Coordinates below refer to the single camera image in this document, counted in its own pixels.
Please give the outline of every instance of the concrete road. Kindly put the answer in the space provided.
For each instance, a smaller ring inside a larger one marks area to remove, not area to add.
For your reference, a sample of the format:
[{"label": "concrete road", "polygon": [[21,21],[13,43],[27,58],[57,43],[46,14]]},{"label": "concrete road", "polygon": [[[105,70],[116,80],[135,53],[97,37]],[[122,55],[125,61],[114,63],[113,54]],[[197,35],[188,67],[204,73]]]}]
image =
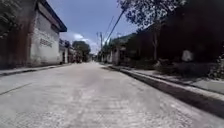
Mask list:
[{"label": "concrete road", "polygon": [[96,63],[0,78],[0,128],[223,128],[218,117]]}]

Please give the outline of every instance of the sky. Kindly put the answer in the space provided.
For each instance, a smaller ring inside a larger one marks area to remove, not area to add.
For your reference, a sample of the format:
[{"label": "sky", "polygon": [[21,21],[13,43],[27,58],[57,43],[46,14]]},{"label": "sky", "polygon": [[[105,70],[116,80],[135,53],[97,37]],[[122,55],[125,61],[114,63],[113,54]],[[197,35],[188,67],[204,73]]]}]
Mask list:
[{"label": "sky", "polygon": [[[103,32],[103,37],[107,37],[121,13],[117,0],[48,0],[48,2],[68,28],[66,33],[60,34],[60,37],[70,42],[86,41],[92,53],[97,53],[100,48],[97,32]],[[106,34],[113,16],[112,25]],[[136,29],[137,27],[127,22],[123,16],[111,37],[127,35]]]}]

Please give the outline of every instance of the road surface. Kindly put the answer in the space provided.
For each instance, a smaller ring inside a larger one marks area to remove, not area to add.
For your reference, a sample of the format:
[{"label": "road surface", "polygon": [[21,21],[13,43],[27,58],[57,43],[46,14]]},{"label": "road surface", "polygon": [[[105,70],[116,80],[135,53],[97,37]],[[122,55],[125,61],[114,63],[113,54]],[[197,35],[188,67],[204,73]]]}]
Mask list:
[{"label": "road surface", "polygon": [[0,128],[223,127],[223,119],[97,63],[0,78]]}]

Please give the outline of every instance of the house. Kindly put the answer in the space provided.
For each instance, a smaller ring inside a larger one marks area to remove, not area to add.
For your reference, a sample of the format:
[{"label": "house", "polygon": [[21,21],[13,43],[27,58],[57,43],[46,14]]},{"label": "house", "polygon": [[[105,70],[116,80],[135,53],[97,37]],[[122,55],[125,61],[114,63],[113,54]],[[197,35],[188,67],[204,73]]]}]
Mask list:
[{"label": "house", "polygon": [[29,64],[59,64],[59,33],[66,32],[67,28],[45,0],[37,3],[32,29]]},{"label": "house", "polygon": [[47,1],[4,4],[0,8],[0,69],[59,64],[59,33],[67,28]]}]

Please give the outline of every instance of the vegetation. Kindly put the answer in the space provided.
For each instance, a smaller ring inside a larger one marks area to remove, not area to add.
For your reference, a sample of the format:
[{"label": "vegetation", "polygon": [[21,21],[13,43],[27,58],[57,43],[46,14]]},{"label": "vegetation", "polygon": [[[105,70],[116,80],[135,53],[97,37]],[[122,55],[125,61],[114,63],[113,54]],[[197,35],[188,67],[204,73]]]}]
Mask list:
[{"label": "vegetation", "polygon": [[11,31],[19,28],[16,23],[17,11],[18,1],[0,0],[0,39],[6,38]]},{"label": "vegetation", "polygon": [[82,58],[83,61],[88,61],[88,56],[91,51],[90,46],[84,41],[74,41],[72,46],[77,51],[77,55]]},{"label": "vegetation", "polygon": [[185,0],[118,0],[127,20],[137,24],[140,29],[152,25],[154,60],[158,59],[158,37],[162,26],[161,19],[175,8],[183,5]]}]

